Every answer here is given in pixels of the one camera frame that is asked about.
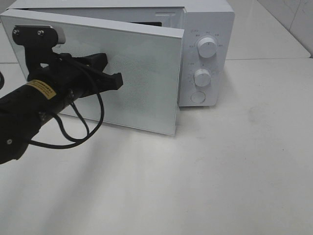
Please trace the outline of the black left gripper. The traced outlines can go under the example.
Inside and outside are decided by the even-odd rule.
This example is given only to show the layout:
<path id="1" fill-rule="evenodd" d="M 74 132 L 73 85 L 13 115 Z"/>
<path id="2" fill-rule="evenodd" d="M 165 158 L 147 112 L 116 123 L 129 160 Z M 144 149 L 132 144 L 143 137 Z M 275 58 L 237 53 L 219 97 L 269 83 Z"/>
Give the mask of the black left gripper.
<path id="1" fill-rule="evenodd" d="M 108 64 L 105 53 L 73 57 L 55 53 L 52 47 L 25 47 L 24 51 L 28 82 L 41 80 L 59 92 L 77 90 L 79 98 L 123 86 L 121 73 L 98 75 Z"/>

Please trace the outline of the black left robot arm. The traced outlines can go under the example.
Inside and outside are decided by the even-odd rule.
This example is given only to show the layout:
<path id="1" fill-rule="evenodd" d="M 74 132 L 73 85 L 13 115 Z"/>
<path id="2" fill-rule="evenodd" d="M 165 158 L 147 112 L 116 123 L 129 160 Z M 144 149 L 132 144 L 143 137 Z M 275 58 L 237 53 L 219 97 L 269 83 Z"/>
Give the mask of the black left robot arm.
<path id="1" fill-rule="evenodd" d="M 38 66 L 29 73 L 28 82 L 0 99 L 0 162 L 18 160 L 29 145 L 49 149 L 70 149 L 91 138 L 100 128 L 105 115 L 102 92 L 123 86 L 121 73 L 103 72 L 108 61 L 105 53 L 72 57 L 69 53 L 49 51 L 52 57 L 47 67 Z M 70 106 L 86 125 L 75 106 L 75 100 L 96 95 L 100 105 L 100 120 L 93 130 L 87 129 L 83 138 L 70 136 L 58 114 Z M 42 126 L 55 119 L 66 145 L 33 140 Z"/>

